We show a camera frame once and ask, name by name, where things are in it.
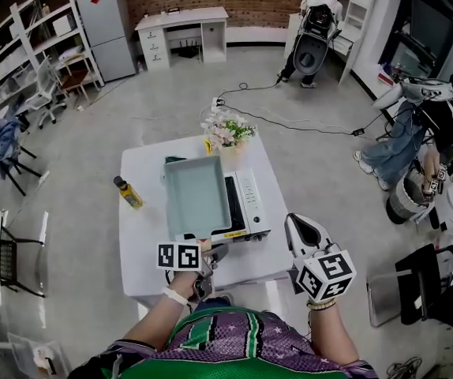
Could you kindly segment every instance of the jeans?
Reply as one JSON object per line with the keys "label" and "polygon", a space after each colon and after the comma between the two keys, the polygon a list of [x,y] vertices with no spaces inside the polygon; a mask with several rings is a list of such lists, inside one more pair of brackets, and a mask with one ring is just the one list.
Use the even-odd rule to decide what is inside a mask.
{"label": "jeans", "polygon": [[225,298],[210,298],[200,302],[195,308],[194,312],[201,310],[212,309],[214,307],[228,307],[232,306]]}
{"label": "jeans", "polygon": [[[295,47],[291,50],[290,56],[288,56],[288,59],[286,60],[286,66],[284,67],[283,71],[281,72],[283,77],[290,78],[291,75],[295,71],[295,65],[293,64],[293,59],[295,56]],[[302,83],[304,84],[311,84],[314,80],[314,77],[316,76],[316,73],[304,76],[302,79]]]}
{"label": "jeans", "polygon": [[377,176],[390,185],[396,184],[414,160],[426,129],[413,124],[413,104],[403,103],[395,116],[391,137],[385,142],[365,148],[361,159],[376,170]]}

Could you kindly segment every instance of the white office chair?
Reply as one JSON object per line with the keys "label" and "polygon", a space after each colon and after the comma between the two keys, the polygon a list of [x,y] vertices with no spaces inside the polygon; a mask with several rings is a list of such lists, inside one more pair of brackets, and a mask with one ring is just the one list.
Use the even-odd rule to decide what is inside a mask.
{"label": "white office chair", "polygon": [[58,102],[58,79],[51,68],[50,59],[46,57],[37,69],[37,92],[25,101],[27,107],[37,111],[42,107],[44,113],[39,120],[39,128],[43,128],[43,122],[46,117],[51,118],[51,122],[56,123],[56,117],[53,111],[59,107],[66,107],[67,104]]}

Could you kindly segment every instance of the hand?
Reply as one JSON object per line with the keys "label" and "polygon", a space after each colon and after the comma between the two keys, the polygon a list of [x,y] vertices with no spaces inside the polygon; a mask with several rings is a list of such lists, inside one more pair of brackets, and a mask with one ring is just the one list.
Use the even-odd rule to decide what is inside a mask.
{"label": "hand", "polygon": [[176,291],[183,298],[190,299],[193,296],[193,284],[197,277],[198,273],[193,271],[176,272],[169,288]]}

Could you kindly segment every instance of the wrist strap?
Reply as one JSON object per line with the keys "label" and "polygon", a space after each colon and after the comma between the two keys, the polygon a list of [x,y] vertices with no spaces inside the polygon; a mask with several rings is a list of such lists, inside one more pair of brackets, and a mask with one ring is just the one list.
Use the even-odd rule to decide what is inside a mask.
{"label": "wrist strap", "polygon": [[310,300],[307,301],[307,307],[309,307],[311,310],[319,311],[319,310],[325,310],[325,309],[330,309],[337,301],[335,298],[330,299],[326,303],[321,303],[320,305],[313,305]]}
{"label": "wrist strap", "polygon": [[174,289],[170,289],[169,287],[163,287],[162,292],[168,298],[175,300],[177,303],[181,303],[183,306],[188,305],[188,299],[183,298],[178,292]]}

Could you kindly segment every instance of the person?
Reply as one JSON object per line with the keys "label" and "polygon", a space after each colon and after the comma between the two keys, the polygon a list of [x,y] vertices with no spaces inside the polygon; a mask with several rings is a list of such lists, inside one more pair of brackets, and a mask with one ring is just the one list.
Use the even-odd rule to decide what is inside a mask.
{"label": "person", "polygon": [[[337,0],[302,0],[302,3],[300,3],[301,16],[305,17],[305,14],[307,13],[309,7],[320,6],[322,4],[326,4],[328,6],[328,8],[330,9],[331,13],[335,18],[335,23],[338,24],[343,18],[343,5]],[[281,81],[285,83],[288,82],[291,75],[295,71],[294,55],[295,49],[293,49],[290,53],[290,56],[288,56],[285,68],[278,73],[278,77],[283,77]],[[315,76],[316,76],[315,73],[308,76],[304,76],[304,78],[302,78],[300,86],[302,86],[303,88],[316,88],[317,83],[314,82]]]}
{"label": "person", "polygon": [[402,103],[390,138],[353,153],[361,170],[376,176],[383,191],[388,191],[404,175],[425,137],[426,128],[413,122],[413,111],[412,103]]}
{"label": "person", "polygon": [[148,314],[69,379],[181,377],[374,378],[358,357],[335,301],[310,306],[313,341],[277,315],[235,307],[227,296],[201,302],[178,323],[195,272],[178,273]]}

